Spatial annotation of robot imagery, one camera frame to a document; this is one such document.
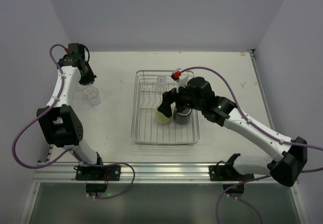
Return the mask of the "clear faceted glass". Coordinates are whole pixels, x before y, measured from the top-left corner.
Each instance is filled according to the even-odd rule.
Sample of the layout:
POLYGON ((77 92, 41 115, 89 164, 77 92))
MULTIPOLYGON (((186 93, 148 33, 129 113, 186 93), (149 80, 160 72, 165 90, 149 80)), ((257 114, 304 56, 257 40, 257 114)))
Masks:
POLYGON ((85 100, 94 100, 98 97, 98 89, 93 84, 78 85, 77 91, 81 93, 85 100))
POLYGON ((84 85, 81 90, 83 99, 92 107, 97 107, 101 103, 98 89, 93 85, 84 85))

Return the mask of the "yellow-green ceramic mug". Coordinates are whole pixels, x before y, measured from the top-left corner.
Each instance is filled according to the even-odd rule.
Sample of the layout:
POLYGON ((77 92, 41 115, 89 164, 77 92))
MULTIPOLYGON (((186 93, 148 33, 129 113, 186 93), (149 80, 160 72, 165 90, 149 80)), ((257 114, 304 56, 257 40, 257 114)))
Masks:
POLYGON ((155 108, 155 120, 157 123, 161 125, 166 125, 169 124, 171 121, 171 117, 167 118, 164 114, 162 114, 159 110, 158 107, 161 105, 162 101, 158 103, 158 105, 155 108))

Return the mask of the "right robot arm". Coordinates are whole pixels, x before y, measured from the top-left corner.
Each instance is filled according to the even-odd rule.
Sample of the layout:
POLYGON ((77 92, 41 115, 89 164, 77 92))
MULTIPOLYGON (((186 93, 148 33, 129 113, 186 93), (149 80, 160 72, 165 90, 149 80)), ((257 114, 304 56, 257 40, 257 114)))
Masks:
POLYGON ((164 92, 157 111, 170 118, 172 104, 178 113, 186 109, 200 111, 208 121, 238 133, 267 154, 250 157, 235 153, 226 162, 228 173, 271 176, 278 183, 292 187, 307 163, 305 139, 282 135, 247 116, 233 101, 215 95, 203 77, 192 78, 185 86, 164 92))

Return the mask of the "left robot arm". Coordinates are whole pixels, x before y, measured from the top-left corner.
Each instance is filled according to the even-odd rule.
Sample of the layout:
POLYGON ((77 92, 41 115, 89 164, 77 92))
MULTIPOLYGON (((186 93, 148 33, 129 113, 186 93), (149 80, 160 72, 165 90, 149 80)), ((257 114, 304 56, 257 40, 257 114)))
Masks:
POLYGON ((95 76, 85 56, 68 53, 58 62, 58 78, 45 108, 36 116, 48 144, 69 151, 83 167, 101 164, 99 154, 83 139, 84 130, 72 108, 77 85, 94 82, 95 76))

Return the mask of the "dark grey ceramic mug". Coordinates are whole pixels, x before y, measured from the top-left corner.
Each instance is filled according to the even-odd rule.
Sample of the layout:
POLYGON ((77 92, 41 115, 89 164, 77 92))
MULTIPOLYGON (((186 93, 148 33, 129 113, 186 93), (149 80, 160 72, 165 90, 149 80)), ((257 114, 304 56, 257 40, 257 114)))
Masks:
POLYGON ((192 109, 186 108, 181 113, 174 108, 173 119, 177 124, 186 125, 189 123, 192 114, 192 109))

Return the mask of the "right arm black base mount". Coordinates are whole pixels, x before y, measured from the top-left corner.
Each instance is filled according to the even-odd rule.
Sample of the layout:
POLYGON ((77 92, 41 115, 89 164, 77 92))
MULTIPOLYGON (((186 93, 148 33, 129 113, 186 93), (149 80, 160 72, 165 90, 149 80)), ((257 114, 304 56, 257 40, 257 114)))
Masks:
POLYGON ((242 175, 238 173, 233 164, 240 156, 240 153, 234 153, 226 162, 220 160, 216 165, 208 167, 210 181, 246 181, 254 178, 253 174, 242 175))

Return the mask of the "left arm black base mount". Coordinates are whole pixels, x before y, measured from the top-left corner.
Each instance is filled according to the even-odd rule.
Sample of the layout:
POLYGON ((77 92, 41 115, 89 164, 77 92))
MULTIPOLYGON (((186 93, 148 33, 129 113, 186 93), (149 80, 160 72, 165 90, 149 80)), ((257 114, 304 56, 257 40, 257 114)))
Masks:
POLYGON ((75 166, 77 181, 119 181, 121 166, 108 167, 75 166))

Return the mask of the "aluminium table edge rail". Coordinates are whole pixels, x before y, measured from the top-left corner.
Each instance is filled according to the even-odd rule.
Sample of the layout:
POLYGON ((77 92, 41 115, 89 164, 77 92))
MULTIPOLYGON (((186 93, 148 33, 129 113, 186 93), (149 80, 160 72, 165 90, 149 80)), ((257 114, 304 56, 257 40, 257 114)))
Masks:
MULTIPOLYGON (((118 183, 129 183, 135 176, 135 183, 208 183, 215 171, 210 166, 223 163, 130 163, 121 165, 118 183)), ((58 162, 35 171, 33 180, 38 183, 76 182, 75 162, 58 162)))

